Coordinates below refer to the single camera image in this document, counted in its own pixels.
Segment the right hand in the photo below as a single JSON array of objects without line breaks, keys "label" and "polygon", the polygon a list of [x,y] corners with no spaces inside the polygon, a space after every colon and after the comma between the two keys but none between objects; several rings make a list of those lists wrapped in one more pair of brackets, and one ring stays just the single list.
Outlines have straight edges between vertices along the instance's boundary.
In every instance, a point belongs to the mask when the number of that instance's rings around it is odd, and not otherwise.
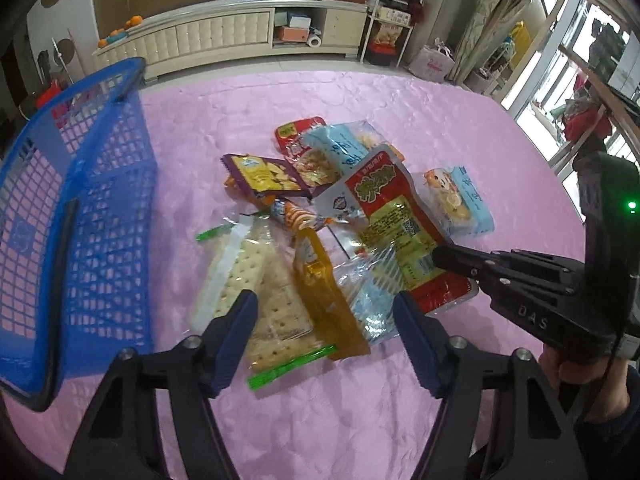
[{"label": "right hand", "polygon": [[544,346],[539,364],[556,392],[560,391],[560,385],[567,384],[587,387],[596,394],[585,414],[586,422],[607,422],[620,417],[629,408],[628,360],[605,356],[598,362],[580,364],[570,362],[558,350]]}]

